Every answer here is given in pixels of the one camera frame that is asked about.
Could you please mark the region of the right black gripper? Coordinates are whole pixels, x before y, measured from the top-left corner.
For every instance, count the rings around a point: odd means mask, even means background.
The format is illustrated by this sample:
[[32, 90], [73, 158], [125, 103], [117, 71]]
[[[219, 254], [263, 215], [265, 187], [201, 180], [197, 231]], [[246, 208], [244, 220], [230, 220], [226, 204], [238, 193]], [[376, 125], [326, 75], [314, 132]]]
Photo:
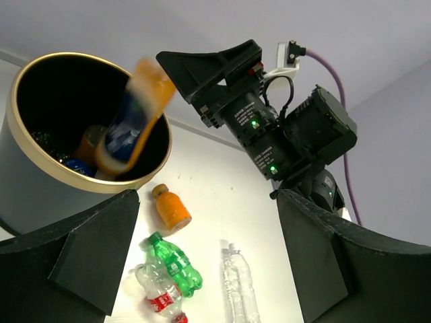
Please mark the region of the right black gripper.
[[254, 40], [220, 52], [162, 51], [156, 60], [203, 123], [209, 128], [220, 128], [225, 123], [223, 110], [237, 99], [248, 93], [261, 96], [276, 81], [295, 79], [300, 46], [295, 40], [280, 43], [277, 67], [270, 72], [265, 71], [262, 48]]

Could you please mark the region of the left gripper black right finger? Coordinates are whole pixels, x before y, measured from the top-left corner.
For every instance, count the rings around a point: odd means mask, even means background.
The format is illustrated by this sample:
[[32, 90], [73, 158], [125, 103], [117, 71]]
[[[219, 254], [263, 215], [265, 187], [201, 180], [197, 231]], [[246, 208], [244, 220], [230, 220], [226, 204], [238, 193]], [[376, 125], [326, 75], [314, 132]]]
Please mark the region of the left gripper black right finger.
[[430, 248], [329, 213], [291, 190], [279, 220], [305, 322], [429, 322]]

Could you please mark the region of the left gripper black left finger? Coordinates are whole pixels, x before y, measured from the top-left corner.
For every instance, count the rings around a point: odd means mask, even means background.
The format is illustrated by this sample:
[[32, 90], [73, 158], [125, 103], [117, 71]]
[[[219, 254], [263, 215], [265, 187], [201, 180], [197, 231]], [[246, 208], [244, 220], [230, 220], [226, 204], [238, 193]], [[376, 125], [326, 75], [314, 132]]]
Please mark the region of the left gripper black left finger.
[[112, 314], [139, 212], [125, 190], [1, 242], [2, 322], [103, 322]]

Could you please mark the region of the tall orange bottle blue label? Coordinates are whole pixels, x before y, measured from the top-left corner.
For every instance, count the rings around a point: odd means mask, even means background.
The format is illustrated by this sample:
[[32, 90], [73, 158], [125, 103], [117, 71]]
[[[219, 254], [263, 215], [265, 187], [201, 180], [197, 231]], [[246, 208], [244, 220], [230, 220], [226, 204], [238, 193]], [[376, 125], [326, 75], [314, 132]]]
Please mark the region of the tall orange bottle blue label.
[[175, 92], [175, 85], [160, 66], [147, 58], [138, 61], [117, 114], [96, 147], [95, 178], [114, 180], [137, 163]]

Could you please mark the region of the clear bottle red label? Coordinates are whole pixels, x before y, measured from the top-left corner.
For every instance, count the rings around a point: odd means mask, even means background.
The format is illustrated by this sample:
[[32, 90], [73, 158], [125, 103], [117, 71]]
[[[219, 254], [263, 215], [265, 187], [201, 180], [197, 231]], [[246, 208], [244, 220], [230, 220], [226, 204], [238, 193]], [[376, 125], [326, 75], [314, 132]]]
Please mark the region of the clear bottle red label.
[[147, 303], [154, 313], [170, 322], [186, 323], [189, 321], [183, 312], [183, 296], [160, 262], [147, 262], [135, 267], [135, 277], [145, 291]]

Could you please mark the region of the clear crushed bottle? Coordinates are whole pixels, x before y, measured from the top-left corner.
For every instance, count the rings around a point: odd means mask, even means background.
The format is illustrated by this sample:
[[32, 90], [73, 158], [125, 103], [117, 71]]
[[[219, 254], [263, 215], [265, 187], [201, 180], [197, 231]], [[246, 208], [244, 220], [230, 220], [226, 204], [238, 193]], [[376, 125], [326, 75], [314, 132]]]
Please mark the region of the clear crushed bottle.
[[250, 266], [240, 249], [221, 240], [221, 276], [227, 322], [261, 322]]

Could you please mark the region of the green plastic soda bottle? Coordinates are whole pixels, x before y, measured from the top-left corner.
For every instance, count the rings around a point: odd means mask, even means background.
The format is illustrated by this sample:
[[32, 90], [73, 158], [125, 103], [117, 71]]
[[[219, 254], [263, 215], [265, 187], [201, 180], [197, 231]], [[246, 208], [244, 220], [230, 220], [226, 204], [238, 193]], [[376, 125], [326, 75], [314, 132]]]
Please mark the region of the green plastic soda bottle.
[[155, 255], [161, 259], [183, 297], [191, 298], [203, 286], [203, 278], [193, 267], [189, 257], [176, 244], [166, 241], [160, 232], [154, 232], [148, 239]]

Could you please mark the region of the small orange juice bottle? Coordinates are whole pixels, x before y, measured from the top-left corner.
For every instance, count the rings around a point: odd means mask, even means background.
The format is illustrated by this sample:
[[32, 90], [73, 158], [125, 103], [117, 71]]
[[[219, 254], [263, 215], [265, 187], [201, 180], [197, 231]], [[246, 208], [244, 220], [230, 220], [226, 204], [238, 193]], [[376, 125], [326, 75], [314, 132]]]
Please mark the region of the small orange juice bottle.
[[152, 190], [156, 211], [170, 232], [178, 231], [190, 224], [192, 217], [180, 197], [170, 192], [165, 184], [159, 184]]

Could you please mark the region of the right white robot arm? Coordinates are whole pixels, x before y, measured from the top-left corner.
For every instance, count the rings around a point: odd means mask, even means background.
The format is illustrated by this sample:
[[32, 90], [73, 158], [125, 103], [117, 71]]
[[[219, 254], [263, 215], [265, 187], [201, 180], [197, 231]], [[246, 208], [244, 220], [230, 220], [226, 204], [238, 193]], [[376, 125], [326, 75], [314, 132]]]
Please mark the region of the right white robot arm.
[[341, 215], [344, 199], [326, 166], [358, 139], [344, 97], [316, 86], [294, 110], [276, 110], [267, 95], [278, 79], [293, 84], [299, 58], [306, 54], [295, 41], [281, 44], [271, 72], [264, 70], [254, 40], [220, 52], [162, 51], [156, 59], [201, 121], [227, 127], [266, 179]]

